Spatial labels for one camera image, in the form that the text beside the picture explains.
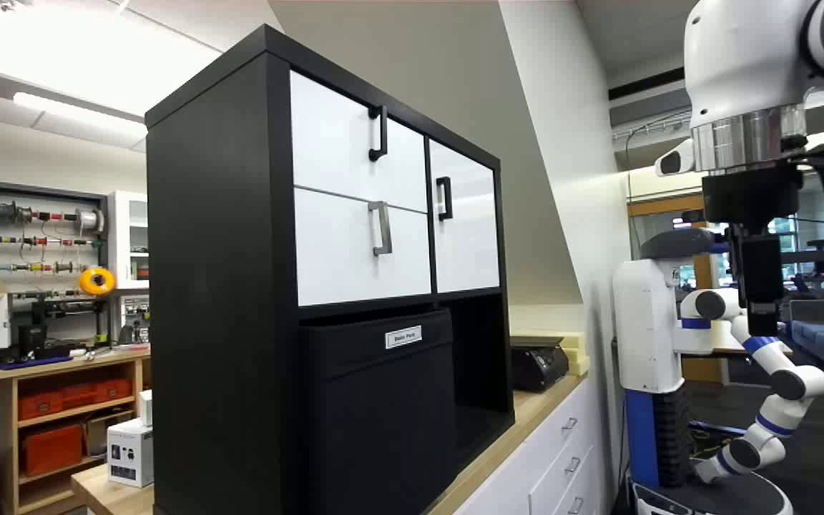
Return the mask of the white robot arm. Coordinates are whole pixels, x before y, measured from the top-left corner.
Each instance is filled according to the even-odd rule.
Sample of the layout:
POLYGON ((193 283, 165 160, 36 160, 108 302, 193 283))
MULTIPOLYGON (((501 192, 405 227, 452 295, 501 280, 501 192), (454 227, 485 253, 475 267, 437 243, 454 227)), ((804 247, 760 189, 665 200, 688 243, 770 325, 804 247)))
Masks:
POLYGON ((824 87, 824 0, 695 0, 684 87, 704 214, 728 227, 747 329, 773 336, 783 286, 766 223, 797 209, 804 97, 824 87))

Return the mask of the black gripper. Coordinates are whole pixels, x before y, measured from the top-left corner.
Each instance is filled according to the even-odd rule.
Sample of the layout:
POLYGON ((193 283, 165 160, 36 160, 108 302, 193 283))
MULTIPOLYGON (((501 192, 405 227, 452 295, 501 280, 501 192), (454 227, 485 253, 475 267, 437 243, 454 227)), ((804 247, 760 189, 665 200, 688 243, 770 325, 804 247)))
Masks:
POLYGON ((796 166, 704 179, 704 214, 708 223, 727 227, 728 269, 751 336, 777 332, 781 243, 770 223, 797 213, 797 189, 796 166))

